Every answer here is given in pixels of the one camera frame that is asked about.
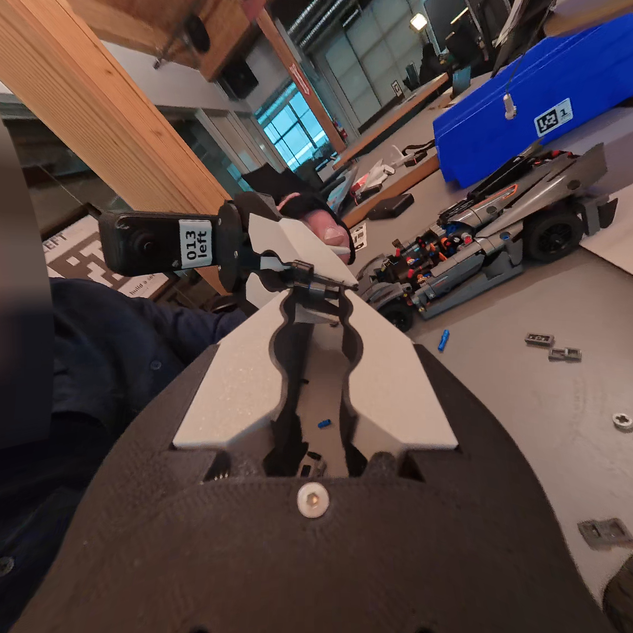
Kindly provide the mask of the dark grey lego connector assembly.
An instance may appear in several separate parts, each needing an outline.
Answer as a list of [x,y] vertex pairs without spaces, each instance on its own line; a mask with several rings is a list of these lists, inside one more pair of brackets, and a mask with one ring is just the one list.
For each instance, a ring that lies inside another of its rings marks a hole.
[[[346,289],[342,282],[316,274],[313,265],[299,260],[293,261],[282,272],[282,279],[298,298],[310,301],[337,299],[342,290]],[[302,284],[306,282],[312,284],[312,291],[306,292],[302,288]]]

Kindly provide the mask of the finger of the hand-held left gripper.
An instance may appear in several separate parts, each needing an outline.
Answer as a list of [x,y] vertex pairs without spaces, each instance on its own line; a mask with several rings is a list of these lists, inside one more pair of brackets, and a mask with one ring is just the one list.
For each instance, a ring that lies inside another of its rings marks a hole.
[[357,286],[340,255],[342,247],[323,243],[303,222],[290,218],[272,220],[249,215],[248,235],[251,248],[263,257],[276,257],[281,265],[299,261],[312,265],[317,277],[353,288]]
[[246,281],[245,295],[247,302],[257,309],[273,302],[289,324],[336,326],[341,323],[341,293],[337,299],[301,299],[273,272],[251,273]]

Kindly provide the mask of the black mesh office chair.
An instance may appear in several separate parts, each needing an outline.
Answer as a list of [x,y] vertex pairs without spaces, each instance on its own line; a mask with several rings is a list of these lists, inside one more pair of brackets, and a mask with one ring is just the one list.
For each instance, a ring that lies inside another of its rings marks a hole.
[[256,170],[243,174],[242,178],[253,191],[270,196],[277,206],[290,194],[313,195],[319,201],[327,202],[327,198],[318,188],[304,181],[288,168],[277,171],[272,165],[266,163]]

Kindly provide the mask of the white black-patterned sign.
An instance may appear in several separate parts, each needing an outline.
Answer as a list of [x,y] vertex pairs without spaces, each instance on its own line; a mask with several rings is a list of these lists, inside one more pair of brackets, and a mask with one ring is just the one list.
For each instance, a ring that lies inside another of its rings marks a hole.
[[164,273],[126,277],[110,270],[90,215],[44,240],[43,250],[49,277],[97,282],[127,297],[154,299],[172,282]]

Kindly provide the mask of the white book stand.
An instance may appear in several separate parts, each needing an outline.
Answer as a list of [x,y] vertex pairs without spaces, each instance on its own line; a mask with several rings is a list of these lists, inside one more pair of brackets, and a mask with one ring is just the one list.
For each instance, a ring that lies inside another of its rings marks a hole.
[[[553,13],[544,25],[546,37],[567,37],[584,30],[632,13],[631,1],[557,1]],[[504,87],[502,97],[504,117],[513,120],[517,107],[510,94],[510,86],[523,64],[526,53],[515,62],[510,77]]]

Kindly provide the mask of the lego instruction booklet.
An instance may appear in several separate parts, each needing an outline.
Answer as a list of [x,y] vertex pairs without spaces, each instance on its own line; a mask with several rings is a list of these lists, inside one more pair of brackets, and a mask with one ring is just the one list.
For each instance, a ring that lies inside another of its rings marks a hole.
[[546,37],[544,25],[557,1],[515,1],[495,43],[495,65],[491,77],[523,56]]

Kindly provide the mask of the blue plastic bin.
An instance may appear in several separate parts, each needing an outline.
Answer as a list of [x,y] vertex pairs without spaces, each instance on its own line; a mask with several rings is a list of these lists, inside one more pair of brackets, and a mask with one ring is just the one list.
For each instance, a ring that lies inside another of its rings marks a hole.
[[546,145],[632,97],[632,14],[529,49],[502,97],[515,60],[433,122],[446,182],[463,188],[488,177],[536,141]]

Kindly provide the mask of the grey lego car model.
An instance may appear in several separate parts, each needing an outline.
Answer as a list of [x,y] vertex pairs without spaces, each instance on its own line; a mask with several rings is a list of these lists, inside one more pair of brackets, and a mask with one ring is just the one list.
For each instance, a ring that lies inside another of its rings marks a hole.
[[593,187],[605,144],[582,154],[535,142],[481,181],[411,241],[357,275],[358,294],[402,332],[509,281],[525,263],[553,263],[611,226],[618,200]]

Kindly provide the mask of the black flat box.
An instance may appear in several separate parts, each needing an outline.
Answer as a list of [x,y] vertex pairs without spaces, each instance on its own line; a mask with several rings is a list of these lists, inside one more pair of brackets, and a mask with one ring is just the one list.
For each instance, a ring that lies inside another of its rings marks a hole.
[[367,213],[370,221],[390,220],[399,217],[415,202],[412,194],[400,194],[377,202]]

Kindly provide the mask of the wooden beam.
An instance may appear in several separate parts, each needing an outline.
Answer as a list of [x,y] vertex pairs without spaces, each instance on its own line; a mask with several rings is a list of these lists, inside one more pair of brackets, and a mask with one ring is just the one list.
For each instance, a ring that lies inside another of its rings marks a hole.
[[1,2],[1,82],[132,209],[202,219],[228,199],[66,1]]

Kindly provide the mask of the grey two-hole lego plate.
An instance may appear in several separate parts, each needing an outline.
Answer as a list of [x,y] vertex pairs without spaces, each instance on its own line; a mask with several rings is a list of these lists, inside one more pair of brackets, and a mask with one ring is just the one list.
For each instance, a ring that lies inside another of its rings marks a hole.
[[587,520],[577,528],[591,550],[632,548],[632,533],[619,518]]

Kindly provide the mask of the person's left hand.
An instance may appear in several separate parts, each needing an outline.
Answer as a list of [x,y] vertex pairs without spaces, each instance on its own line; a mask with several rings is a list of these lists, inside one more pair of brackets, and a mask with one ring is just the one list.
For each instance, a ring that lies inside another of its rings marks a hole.
[[337,222],[328,210],[318,209],[307,213],[302,222],[324,244],[340,250],[337,256],[346,264],[351,265],[355,260],[355,250],[349,230]]

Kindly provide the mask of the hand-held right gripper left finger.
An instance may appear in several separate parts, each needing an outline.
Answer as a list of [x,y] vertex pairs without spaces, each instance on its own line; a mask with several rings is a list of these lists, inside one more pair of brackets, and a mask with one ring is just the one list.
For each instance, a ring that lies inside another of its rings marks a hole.
[[246,455],[273,477],[299,474],[307,451],[296,411],[307,324],[297,321],[296,307],[285,290],[217,345],[174,448]]

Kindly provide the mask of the wooden-edged background table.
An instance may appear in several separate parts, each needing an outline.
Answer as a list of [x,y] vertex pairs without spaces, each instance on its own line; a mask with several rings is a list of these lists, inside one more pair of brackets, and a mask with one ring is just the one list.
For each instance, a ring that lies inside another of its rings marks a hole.
[[380,191],[375,195],[360,202],[360,204],[347,205],[342,212],[344,224],[348,228],[359,224],[378,202],[407,192],[438,170],[437,149],[433,147],[428,151],[427,157],[416,165],[410,167],[403,165],[397,168],[393,175],[388,176]]

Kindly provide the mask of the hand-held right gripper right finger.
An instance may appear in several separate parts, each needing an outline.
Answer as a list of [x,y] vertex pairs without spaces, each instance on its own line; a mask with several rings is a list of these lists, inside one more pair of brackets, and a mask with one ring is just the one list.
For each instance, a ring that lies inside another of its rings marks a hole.
[[339,429],[348,475],[390,455],[398,468],[412,451],[452,451],[458,439],[415,344],[351,290],[339,298],[343,379]]

